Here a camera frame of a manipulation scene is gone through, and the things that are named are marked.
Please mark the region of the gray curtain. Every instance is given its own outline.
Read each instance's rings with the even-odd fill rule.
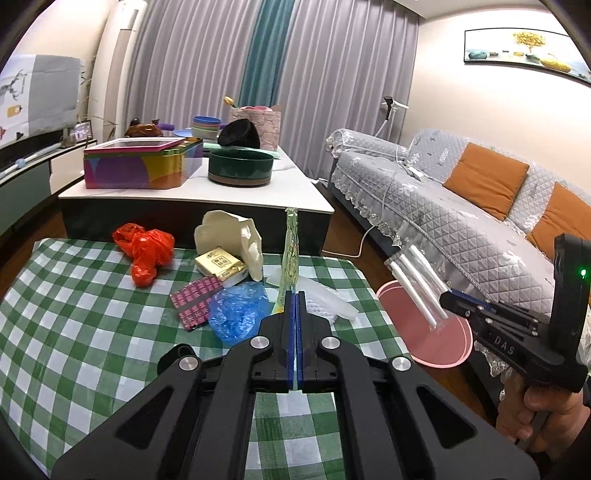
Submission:
[[[238,100],[262,0],[152,0],[132,59],[127,121],[176,128],[196,115],[227,118]]]
[[[307,176],[329,175],[332,131],[373,135],[384,95],[407,102],[419,18],[392,0],[296,0],[278,103],[281,146]],[[380,137],[398,141],[403,122],[400,110]]]

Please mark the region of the white wall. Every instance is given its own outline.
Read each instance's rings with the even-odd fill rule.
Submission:
[[[35,20],[14,53],[64,55],[81,59],[84,77],[89,79],[107,18],[118,1],[55,0]],[[85,109],[83,102],[79,113],[86,113]]]
[[[591,192],[591,87],[535,70],[464,65],[464,31],[491,27],[565,33],[548,11],[524,8],[421,25],[401,144],[422,128],[440,128],[535,161]]]

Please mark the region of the red plastic bag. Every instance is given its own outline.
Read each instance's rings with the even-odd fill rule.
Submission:
[[[160,230],[146,231],[135,223],[126,223],[113,232],[113,240],[134,259],[131,278],[138,287],[149,287],[156,276],[156,266],[173,259],[174,237]]]

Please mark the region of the white marble table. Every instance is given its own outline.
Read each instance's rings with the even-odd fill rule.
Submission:
[[[285,209],[300,211],[300,253],[319,255],[334,209],[310,180],[279,149],[271,182],[261,187],[230,187],[207,178],[208,158],[180,187],[169,190],[87,189],[84,181],[60,196],[68,236],[111,241],[127,222],[174,235],[179,248],[194,248],[193,232],[210,210],[225,210],[254,219],[263,251],[281,253]]]

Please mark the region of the human hand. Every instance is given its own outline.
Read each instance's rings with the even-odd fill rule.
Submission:
[[[559,387],[530,387],[525,391],[524,379],[516,373],[505,381],[505,398],[498,411],[496,429],[512,442],[530,438],[535,413],[549,411],[548,420],[529,450],[546,452],[552,460],[573,444],[590,413],[583,405],[582,392],[575,394]]]

